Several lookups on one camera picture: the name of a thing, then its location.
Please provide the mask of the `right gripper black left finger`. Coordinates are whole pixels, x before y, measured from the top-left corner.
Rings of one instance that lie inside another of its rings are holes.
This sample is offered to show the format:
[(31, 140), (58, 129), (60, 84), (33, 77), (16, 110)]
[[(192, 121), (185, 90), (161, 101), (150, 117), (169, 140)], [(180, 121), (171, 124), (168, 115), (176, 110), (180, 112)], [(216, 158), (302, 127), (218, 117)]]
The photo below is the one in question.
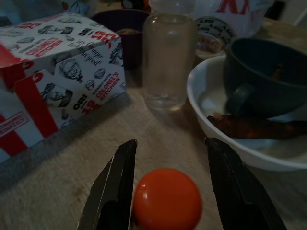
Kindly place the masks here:
[(137, 140), (117, 151), (94, 181), (78, 230), (130, 230)]

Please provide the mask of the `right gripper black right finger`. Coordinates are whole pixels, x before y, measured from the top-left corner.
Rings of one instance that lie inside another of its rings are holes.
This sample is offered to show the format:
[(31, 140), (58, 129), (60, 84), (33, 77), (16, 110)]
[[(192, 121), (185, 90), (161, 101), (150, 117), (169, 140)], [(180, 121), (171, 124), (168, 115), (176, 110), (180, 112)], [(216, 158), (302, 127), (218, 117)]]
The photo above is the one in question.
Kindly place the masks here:
[(213, 192), (224, 230), (287, 230), (264, 186), (226, 143), (206, 138)]

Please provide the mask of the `orange cap clear bottle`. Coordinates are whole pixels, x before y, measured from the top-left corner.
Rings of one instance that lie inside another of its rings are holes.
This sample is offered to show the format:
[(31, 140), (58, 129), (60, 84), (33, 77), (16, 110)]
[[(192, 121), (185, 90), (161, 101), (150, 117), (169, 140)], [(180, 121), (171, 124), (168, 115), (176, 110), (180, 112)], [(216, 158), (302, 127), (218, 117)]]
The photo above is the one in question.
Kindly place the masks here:
[(153, 170), (136, 186), (133, 218), (139, 230), (194, 230), (201, 213), (196, 184), (177, 169)]

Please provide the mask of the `white bowl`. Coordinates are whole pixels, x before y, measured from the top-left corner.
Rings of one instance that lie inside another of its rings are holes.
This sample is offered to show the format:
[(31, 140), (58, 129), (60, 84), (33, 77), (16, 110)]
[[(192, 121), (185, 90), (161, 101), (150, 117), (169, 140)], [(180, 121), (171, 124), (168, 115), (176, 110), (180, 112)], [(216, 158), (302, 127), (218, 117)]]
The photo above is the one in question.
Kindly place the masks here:
[(307, 170), (307, 135), (288, 140), (231, 139), (207, 119), (225, 114), (224, 61), (225, 56), (207, 59), (188, 76), (188, 99), (206, 136), (228, 144), (249, 166), (278, 172)]

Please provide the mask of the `brown fried food piece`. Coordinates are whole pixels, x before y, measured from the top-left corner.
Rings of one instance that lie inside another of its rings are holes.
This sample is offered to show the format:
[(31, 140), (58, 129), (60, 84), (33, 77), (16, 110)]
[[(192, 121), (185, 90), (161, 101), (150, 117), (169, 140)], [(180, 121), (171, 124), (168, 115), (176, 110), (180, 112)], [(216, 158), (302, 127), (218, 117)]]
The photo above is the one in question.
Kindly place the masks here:
[(279, 122), (233, 115), (210, 115), (207, 119), (232, 139), (286, 140), (307, 135), (307, 121)]

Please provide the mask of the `dark blue cup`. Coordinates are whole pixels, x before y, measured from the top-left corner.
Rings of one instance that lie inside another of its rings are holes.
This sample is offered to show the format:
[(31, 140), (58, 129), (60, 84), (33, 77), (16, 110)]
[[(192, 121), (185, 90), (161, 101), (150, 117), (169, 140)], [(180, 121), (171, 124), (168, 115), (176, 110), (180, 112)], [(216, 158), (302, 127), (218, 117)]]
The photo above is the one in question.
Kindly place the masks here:
[(238, 39), (226, 54), (223, 81), (230, 114), (281, 116), (307, 104), (307, 54), (273, 41)]

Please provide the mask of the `red white printed cardboard box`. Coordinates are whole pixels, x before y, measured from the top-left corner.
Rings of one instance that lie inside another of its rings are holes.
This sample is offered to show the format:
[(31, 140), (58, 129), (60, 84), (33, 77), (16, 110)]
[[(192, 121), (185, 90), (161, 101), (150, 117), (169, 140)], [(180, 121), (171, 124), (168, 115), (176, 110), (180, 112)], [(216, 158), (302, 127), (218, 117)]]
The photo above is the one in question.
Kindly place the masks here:
[(122, 42), (62, 13), (0, 27), (0, 162), (125, 91)]

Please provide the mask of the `empty clear bottle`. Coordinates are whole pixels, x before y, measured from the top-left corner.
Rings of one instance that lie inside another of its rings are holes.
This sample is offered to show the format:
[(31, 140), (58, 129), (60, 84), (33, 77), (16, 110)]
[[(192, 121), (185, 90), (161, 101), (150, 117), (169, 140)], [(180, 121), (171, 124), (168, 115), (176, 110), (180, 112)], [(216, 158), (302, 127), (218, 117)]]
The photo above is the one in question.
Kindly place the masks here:
[(190, 14), (195, 0), (149, 0), (151, 14), (143, 25), (142, 85), (154, 110), (177, 110), (186, 101), (197, 27)]

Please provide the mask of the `purple cup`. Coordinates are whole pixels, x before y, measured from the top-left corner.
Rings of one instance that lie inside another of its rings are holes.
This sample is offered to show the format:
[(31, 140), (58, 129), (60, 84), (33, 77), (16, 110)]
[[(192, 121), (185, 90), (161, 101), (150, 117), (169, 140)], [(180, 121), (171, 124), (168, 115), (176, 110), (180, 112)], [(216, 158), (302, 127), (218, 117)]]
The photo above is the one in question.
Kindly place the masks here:
[(132, 70), (142, 62), (142, 29), (149, 13), (134, 9), (102, 11), (91, 17), (95, 22), (117, 33), (123, 29), (133, 29), (132, 34), (121, 34), (123, 45), (123, 66)]

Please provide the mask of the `printed paper tub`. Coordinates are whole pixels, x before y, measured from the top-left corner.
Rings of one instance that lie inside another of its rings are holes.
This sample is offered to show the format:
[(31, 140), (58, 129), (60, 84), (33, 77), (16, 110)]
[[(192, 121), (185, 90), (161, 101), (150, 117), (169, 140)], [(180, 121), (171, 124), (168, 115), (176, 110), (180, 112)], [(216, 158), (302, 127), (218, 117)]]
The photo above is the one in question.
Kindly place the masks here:
[(225, 21), (209, 16), (195, 20), (197, 26), (196, 56), (202, 60), (224, 55), (236, 33)]

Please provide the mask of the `white red print plastic bag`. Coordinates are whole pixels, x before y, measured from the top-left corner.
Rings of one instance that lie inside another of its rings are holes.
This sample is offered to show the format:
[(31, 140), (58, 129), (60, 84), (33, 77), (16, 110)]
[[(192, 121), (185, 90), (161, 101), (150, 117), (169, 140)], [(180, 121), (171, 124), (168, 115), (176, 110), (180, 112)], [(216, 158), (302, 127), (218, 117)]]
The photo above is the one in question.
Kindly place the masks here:
[(262, 26), (271, 0), (196, 0), (192, 18), (218, 18), (231, 26), (238, 36), (252, 36)]

